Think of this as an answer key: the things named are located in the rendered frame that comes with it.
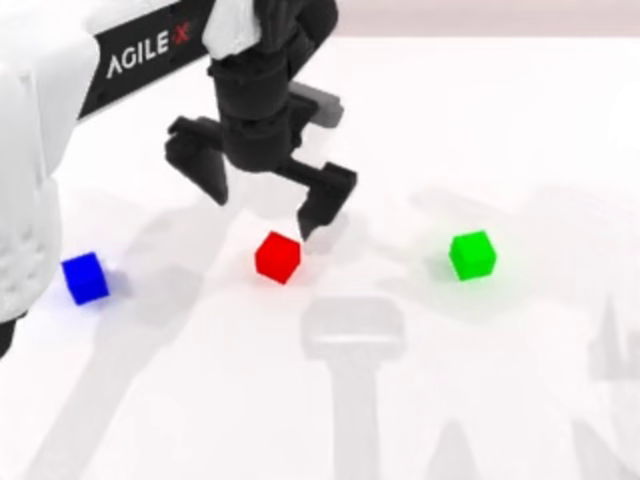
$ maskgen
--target block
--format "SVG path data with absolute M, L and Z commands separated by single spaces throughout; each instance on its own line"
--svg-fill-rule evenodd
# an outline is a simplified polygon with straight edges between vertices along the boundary
M 271 232 L 256 251 L 256 270 L 271 280 L 286 284 L 300 265 L 300 243 Z
M 109 286 L 95 253 L 62 262 L 62 270 L 76 305 L 109 296 Z
M 453 238 L 449 259 L 460 280 L 491 275 L 497 254 L 484 231 L 458 235 Z

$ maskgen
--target red cube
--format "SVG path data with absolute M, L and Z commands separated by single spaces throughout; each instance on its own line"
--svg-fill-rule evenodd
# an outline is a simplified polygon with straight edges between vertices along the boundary
M 300 243 L 271 232 L 256 251 L 256 270 L 284 285 L 300 265 L 301 252 Z

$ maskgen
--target table surface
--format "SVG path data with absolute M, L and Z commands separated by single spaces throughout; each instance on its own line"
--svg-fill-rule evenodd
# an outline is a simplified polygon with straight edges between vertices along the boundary
M 639 478 L 640 42 L 331 39 L 299 80 L 347 113 L 297 157 L 360 184 L 284 287 L 253 253 L 304 190 L 230 170 L 218 208 L 163 159 L 205 69 L 76 129 L 64 257 L 113 294 L 59 273 L 20 326 L 0 478 Z M 496 270 L 457 282 L 479 229 Z

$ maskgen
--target logo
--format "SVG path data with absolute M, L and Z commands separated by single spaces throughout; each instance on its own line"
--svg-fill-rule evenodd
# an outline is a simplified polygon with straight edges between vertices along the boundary
M 138 65 L 147 63 L 154 58 L 166 55 L 170 44 L 183 45 L 191 40 L 191 22 L 183 22 L 173 29 L 164 30 L 153 38 L 146 38 L 131 47 L 127 47 L 120 55 L 113 55 L 109 62 L 107 80 L 116 75 L 122 75 L 127 70 L 132 70 Z

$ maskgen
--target blue cube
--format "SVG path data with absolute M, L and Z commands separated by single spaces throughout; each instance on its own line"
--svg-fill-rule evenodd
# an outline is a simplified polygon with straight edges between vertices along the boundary
M 95 253 L 62 262 L 62 269 L 76 305 L 109 296 L 109 287 Z

